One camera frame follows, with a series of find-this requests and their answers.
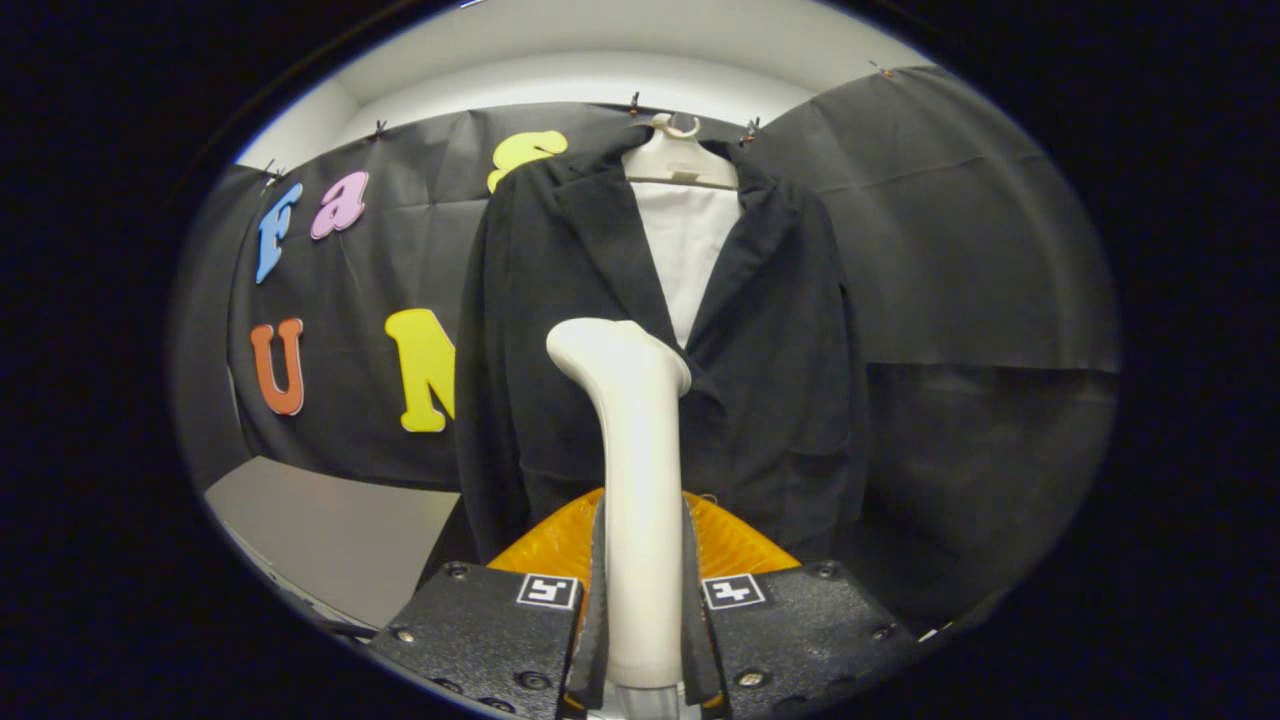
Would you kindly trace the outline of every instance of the suit jacket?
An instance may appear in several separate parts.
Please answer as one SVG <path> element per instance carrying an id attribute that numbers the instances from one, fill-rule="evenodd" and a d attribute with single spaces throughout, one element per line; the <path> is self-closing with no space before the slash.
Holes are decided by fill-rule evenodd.
<path id="1" fill-rule="evenodd" d="M 684 488 L 801 561 L 860 514 L 867 380 L 831 222 L 810 192 L 703 142 L 739 173 L 742 215 L 686 348 L 675 338 L 622 154 L 652 128 L 536 160 L 497 187 L 467 265 L 456 372 L 462 500 L 481 561 L 604 483 L 599 420 L 547 354 L 559 322 L 635 320 L 684 357 Z"/>

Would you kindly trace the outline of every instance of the letter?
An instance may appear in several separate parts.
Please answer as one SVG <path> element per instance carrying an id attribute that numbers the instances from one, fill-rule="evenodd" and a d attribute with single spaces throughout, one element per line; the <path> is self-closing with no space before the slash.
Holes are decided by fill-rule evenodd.
<path id="1" fill-rule="evenodd" d="M 518 132 L 498 143 L 493 150 L 493 164 L 498 168 L 489 173 L 489 192 L 498 187 L 498 181 L 507 173 L 530 160 L 550 158 L 568 150 L 568 140 L 556 131 Z"/>
<path id="2" fill-rule="evenodd" d="M 401 310 L 387 318 L 387 334 L 399 346 L 406 406 L 401 425 L 411 433 L 443 430 L 444 415 L 431 405 L 429 388 L 453 418 L 453 342 L 435 313 L 424 309 Z"/>
<path id="3" fill-rule="evenodd" d="M 275 264 L 280 261 L 280 255 L 283 251 L 275 243 L 278 240 L 284 240 L 284 233 L 289 232 L 289 205 L 298 201 L 302 197 L 302 183 L 294 184 L 284 193 L 270 210 L 266 211 L 266 217 L 262 222 L 257 224 L 259 241 L 257 241 L 257 282 L 261 283 L 262 278 L 266 277 Z"/>
<path id="4" fill-rule="evenodd" d="M 275 372 L 271 369 L 271 325 L 259 325 L 248 333 L 253 345 L 253 364 L 257 366 L 257 387 L 262 400 L 276 415 L 297 415 L 302 410 L 302 359 L 300 357 L 298 336 L 302 334 L 302 320 L 289 318 L 280 323 L 280 342 L 284 343 L 284 372 L 289 379 L 288 389 L 275 384 Z"/>
<path id="5" fill-rule="evenodd" d="M 335 182 L 320 201 L 320 211 L 311 223 L 311 240 L 324 240 L 333 231 L 344 231 L 365 211 L 361 197 L 369 184 L 369 173 L 356 172 Z"/>

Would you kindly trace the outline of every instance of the clip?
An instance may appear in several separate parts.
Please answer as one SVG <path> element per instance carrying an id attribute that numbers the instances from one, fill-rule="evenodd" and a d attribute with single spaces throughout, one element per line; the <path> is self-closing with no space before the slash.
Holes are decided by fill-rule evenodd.
<path id="1" fill-rule="evenodd" d="M 746 120 L 746 135 L 744 135 L 742 137 L 737 138 L 739 147 L 741 147 L 742 145 L 746 145 L 748 142 L 753 142 L 755 140 L 755 133 L 759 129 L 760 129 L 760 118 L 759 117 L 756 117 L 754 120 Z"/>
<path id="2" fill-rule="evenodd" d="M 266 178 L 266 187 L 271 187 L 276 182 L 284 179 L 284 168 L 280 168 L 279 170 L 275 170 L 274 173 L 271 172 L 271 163 L 274 163 L 274 161 L 275 161 L 275 158 L 271 158 L 270 160 L 266 161 L 266 167 L 262 168 L 261 170 L 259 170 L 259 172 L 262 173 L 262 177 Z"/>

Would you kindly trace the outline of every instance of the screw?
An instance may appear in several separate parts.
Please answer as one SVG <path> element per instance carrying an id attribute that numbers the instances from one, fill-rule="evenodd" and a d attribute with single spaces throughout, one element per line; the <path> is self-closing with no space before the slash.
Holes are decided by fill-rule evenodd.
<path id="1" fill-rule="evenodd" d="M 758 688 L 763 685 L 767 679 L 768 678 L 764 673 L 760 673 L 759 670 L 748 670 L 737 676 L 737 684 L 744 688 Z"/>
<path id="2" fill-rule="evenodd" d="M 545 691 L 552 687 L 552 682 L 547 679 L 547 675 L 534 673 L 532 670 L 517 675 L 516 682 L 531 691 Z"/>
<path id="3" fill-rule="evenodd" d="M 503 710 L 506 712 L 516 711 L 516 708 L 512 707 L 509 702 L 503 702 L 495 697 L 483 697 L 480 698 L 480 702 L 488 705 L 489 707 L 497 707 L 498 710 Z"/>

